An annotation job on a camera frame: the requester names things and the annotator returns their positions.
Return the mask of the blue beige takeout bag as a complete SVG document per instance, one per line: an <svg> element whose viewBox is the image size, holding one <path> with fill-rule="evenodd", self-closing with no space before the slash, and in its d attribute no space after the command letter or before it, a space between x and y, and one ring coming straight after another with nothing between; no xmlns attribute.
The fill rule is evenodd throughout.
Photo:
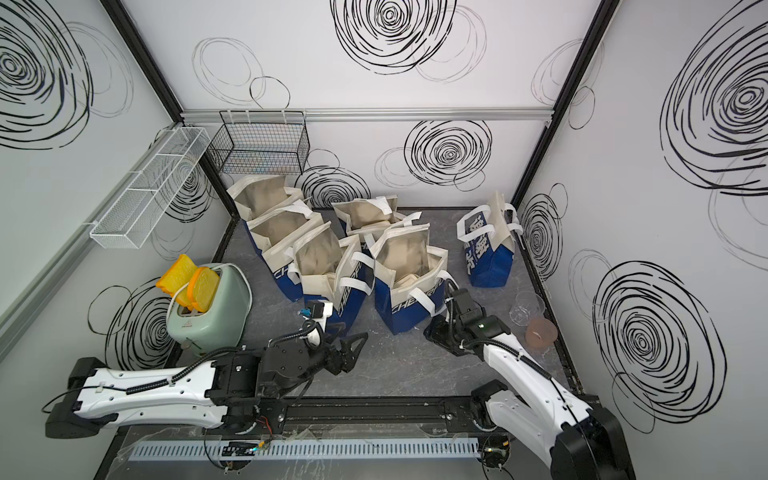
<svg viewBox="0 0 768 480"><path fill-rule="evenodd" d="M486 204L466 213L456 224L457 239L464 244L470 284L500 288L507 283L515 258L514 234L522 234L517 210L500 192Z"/></svg>
<svg viewBox="0 0 768 480"><path fill-rule="evenodd" d="M374 303L394 335L445 312L449 251L430 244L428 224L391 227L369 251L374 260Z"/></svg>
<svg viewBox="0 0 768 480"><path fill-rule="evenodd" d="M340 335L348 335L375 280L375 261L360 238L338 238L326 222L298 238L286 254L289 277L301 285L304 301L331 303L328 322L342 325Z"/></svg>
<svg viewBox="0 0 768 480"><path fill-rule="evenodd" d="M287 186L283 175L246 175L230 186L227 193L245 221L304 199L302 190Z"/></svg>
<svg viewBox="0 0 768 480"><path fill-rule="evenodd" d="M289 272L294 244L323 224L322 215L303 200L274 208L245 222L256 254L266 264L278 289L290 301L297 301L303 296L298 275Z"/></svg>
<svg viewBox="0 0 768 480"><path fill-rule="evenodd" d="M336 202L332 208L345 235L357 236L364 251L369 251L387 229L411 226L422 215L420 211L409 215L399 212L396 195Z"/></svg>

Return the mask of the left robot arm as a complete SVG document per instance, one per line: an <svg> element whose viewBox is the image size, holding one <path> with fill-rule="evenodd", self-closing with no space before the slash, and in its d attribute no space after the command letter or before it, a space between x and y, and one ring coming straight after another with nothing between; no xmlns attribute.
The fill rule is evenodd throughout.
<svg viewBox="0 0 768 480"><path fill-rule="evenodd" d="M233 432L261 421L264 401L302 397L321 371L350 372L369 336L325 333L307 322L261 349L217 348L181 368L123 371L79 359L64 393L46 404L45 435L88 438L131 425L181 425Z"/></svg>

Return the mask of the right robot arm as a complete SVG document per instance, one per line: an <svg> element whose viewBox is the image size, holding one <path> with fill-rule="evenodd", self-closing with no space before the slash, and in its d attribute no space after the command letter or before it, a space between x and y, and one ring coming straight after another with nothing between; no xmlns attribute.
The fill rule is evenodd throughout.
<svg viewBox="0 0 768 480"><path fill-rule="evenodd" d="M455 356L473 354L502 376L473 393L476 426L500 428L535 454L554 479L633 479L621 423L606 408L568 391L524 349L509 326L464 289L437 305L412 294L430 314L425 336Z"/></svg>

